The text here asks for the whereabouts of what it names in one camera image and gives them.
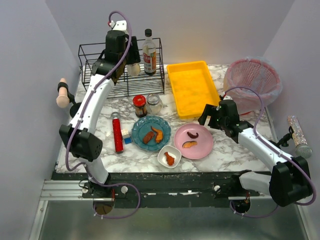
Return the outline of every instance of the food piece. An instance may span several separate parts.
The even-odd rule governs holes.
[[[166,156],[166,162],[168,163],[168,165],[172,166],[175,163],[175,158],[170,156],[167,151],[164,153],[164,155]]]
[[[184,149],[189,149],[192,146],[198,145],[197,141],[186,141],[184,144],[182,144],[182,147]]]
[[[152,131],[155,132],[155,142],[158,144],[162,141],[162,139],[164,139],[164,133],[159,130],[159,129],[156,129],[154,127],[151,126],[151,129]]]
[[[186,134],[188,134],[188,136],[192,139],[196,139],[197,137],[199,137],[199,133],[196,133],[196,135],[193,135],[191,132],[187,132]]]
[[[155,133],[153,131],[148,132],[143,138],[143,143],[147,144],[154,136]]]

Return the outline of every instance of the gray floor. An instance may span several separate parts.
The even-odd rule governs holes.
[[[251,214],[274,208],[270,200],[256,200]],[[131,209],[114,209],[124,215]],[[51,201],[41,240],[303,240],[307,239],[297,206],[281,208],[263,219],[241,218],[228,208],[142,208],[125,219],[94,216],[89,201]]]

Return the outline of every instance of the jar lid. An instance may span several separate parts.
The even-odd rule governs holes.
[[[143,95],[137,95],[133,98],[133,104],[136,107],[143,107],[146,105],[146,98]]]
[[[159,104],[160,101],[160,97],[158,94],[149,94],[146,97],[146,101],[149,105],[155,106],[157,104]]]

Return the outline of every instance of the pink plate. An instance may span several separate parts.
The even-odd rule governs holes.
[[[188,136],[187,132],[190,132],[193,135],[198,133],[199,136],[192,139]],[[183,148],[182,145],[189,141],[197,141],[198,144],[190,148]],[[188,159],[196,160],[204,158],[211,152],[214,146],[214,139],[209,130],[204,126],[196,123],[188,123],[181,126],[175,132],[174,145],[182,153],[182,156]]]

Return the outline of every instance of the wooden handle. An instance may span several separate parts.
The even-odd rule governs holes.
[[[67,80],[64,78],[61,78],[60,83],[66,84]],[[68,90],[64,86],[59,88],[59,95],[55,101],[56,101],[56,104],[62,109],[66,108],[69,105],[70,100],[68,98]]]

